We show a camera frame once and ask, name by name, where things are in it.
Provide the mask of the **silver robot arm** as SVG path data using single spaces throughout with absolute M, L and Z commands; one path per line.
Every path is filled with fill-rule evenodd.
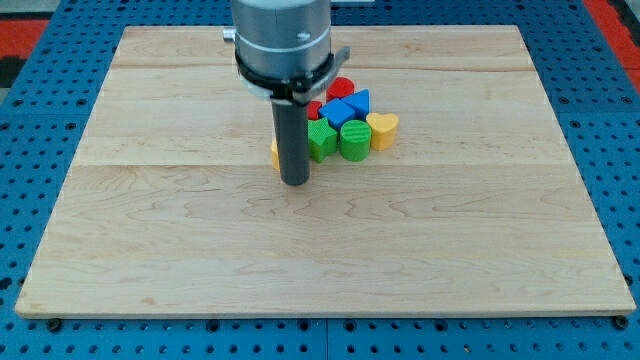
M 271 102 L 281 180 L 291 186 L 310 176 L 309 103 L 328 89 L 351 48 L 332 51 L 329 0 L 231 0 L 239 78 Z

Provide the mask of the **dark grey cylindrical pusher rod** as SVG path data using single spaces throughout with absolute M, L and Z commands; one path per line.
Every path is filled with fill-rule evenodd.
M 273 102 L 272 113 L 281 180 L 302 185 L 310 176 L 307 107 Z

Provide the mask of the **black clamp ring mount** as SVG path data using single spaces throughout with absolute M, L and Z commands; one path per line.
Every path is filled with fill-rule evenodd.
M 273 78 L 252 70 L 235 53 L 238 76 L 253 95 L 281 105 L 307 105 L 335 81 L 342 65 L 350 59 L 350 47 L 330 53 L 315 70 L 289 78 Z

